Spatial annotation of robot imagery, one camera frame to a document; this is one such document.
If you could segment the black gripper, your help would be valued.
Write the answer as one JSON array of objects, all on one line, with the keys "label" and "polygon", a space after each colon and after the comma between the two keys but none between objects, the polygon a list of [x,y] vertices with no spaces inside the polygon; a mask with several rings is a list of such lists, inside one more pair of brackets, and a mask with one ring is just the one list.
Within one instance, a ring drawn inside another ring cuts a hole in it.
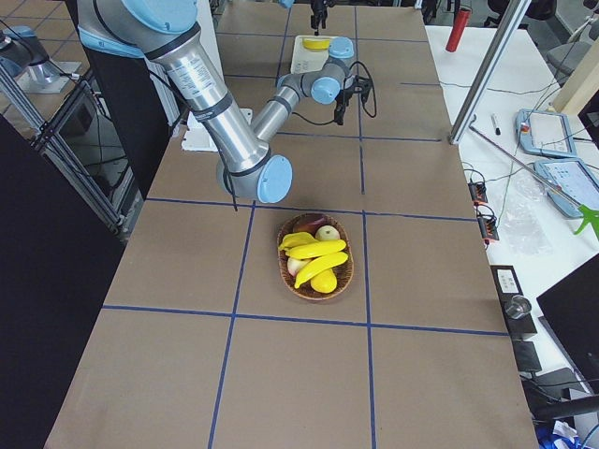
[{"label": "black gripper", "polygon": [[328,17],[328,9],[335,6],[334,0],[311,0],[310,7],[312,16],[310,18],[311,28],[316,36],[320,35],[320,31],[326,28],[326,18]]},{"label": "black gripper", "polygon": [[360,75],[353,75],[349,78],[335,98],[334,122],[336,124],[344,125],[345,109],[354,95],[358,96],[358,102],[366,110],[370,97],[374,97],[373,79]]}]

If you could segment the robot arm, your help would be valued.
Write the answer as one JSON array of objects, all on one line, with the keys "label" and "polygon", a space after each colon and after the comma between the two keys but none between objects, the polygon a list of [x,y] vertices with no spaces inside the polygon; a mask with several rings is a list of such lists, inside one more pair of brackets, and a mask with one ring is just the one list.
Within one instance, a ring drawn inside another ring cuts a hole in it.
[{"label": "robot arm", "polygon": [[[291,9],[298,3],[296,0],[277,0],[276,3],[285,9]],[[311,9],[310,26],[316,36],[320,35],[322,30],[327,28],[329,9],[336,6],[334,0],[309,0]]]},{"label": "robot arm", "polygon": [[88,49],[161,65],[195,119],[207,129],[220,155],[217,179],[233,198],[277,203],[289,192],[293,170],[274,155],[270,140],[304,98],[335,104],[333,121],[343,121],[351,97],[375,97],[373,78],[353,73],[358,64],[353,42],[333,38],[319,70],[289,74],[251,121],[200,42],[195,1],[79,1],[80,42]]}]

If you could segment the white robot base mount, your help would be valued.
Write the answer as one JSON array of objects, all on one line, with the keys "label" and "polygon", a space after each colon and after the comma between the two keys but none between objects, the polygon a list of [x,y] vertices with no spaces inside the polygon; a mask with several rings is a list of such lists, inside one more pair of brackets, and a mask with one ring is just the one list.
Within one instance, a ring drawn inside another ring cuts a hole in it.
[{"label": "white robot base mount", "polygon": [[189,152],[218,152],[209,132],[199,123],[192,112],[188,113],[187,130],[183,135],[182,149]]}]

